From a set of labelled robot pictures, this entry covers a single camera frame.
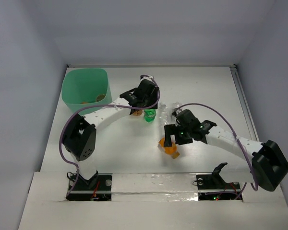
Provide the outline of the orange blue label drink bottle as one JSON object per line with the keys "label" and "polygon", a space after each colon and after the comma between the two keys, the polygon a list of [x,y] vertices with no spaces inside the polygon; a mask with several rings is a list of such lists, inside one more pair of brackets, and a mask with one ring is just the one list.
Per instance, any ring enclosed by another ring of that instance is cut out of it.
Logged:
{"label": "orange blue label drink bottle", "polygon": [[97,97],[96,97],[96,102],[100,102],[100,101],[102,101],[104,98],[105,98],[105,94],[100,94],[100,95],[98,95]]}

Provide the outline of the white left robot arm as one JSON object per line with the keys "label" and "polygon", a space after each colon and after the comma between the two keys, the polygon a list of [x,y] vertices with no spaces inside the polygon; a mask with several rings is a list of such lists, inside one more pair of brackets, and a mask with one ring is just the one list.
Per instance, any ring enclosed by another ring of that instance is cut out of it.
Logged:
{"label": "white left robot arm", "polygon": [[95,187],[98,171],[93,165],[96,135],[115,121],[145,109],[157,109],[160,89],[153,76],[141,75],[140,84],[119,95],[109,104],[98,104],[94,112],[81,116],[83,109],[76,111],[66,122],[59,140],[60,152],[64,147],[73,157],[66,163],[76,167],[75,181],[85,189]]}

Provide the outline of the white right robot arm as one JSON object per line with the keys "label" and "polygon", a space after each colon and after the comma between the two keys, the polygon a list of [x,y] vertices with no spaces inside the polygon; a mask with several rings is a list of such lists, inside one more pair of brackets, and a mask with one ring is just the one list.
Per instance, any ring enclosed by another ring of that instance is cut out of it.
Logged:
{"label": "white right robot arm", "polygon": [[164,147],[200,141],[223,149],[244,159],[250,167],[250,181],[269,192],[275,191],[287,175],[288,161],[276,142],[263,143],[238,137],[212,121],[200,122],[188,109],[174,116],[174,124],[164,125]]}

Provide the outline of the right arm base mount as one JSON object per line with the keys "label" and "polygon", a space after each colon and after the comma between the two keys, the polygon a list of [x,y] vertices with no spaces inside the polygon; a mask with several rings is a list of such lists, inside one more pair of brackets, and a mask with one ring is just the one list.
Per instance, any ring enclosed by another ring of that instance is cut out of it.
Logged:
{"label": "right arm base mount", "polygon": [[198,189],[199,201],[220,201],[220,200],[242,200],[239,182],[226,183],[220,176],[221,170],[227,165],[227,162],[219,164],[211,173],[200,173],[196,175],[192,185]]}

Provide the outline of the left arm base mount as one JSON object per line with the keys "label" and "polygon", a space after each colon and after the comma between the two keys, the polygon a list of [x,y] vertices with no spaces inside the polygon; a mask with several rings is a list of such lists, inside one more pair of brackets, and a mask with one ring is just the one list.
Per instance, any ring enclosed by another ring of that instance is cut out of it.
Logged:
{"label": "left arm base mount", "polygon": [[90,180],[76,173],[67,172],[69,180],[66,199],[69,201],[111,201],[112,200],[112,174],[96,173]]}

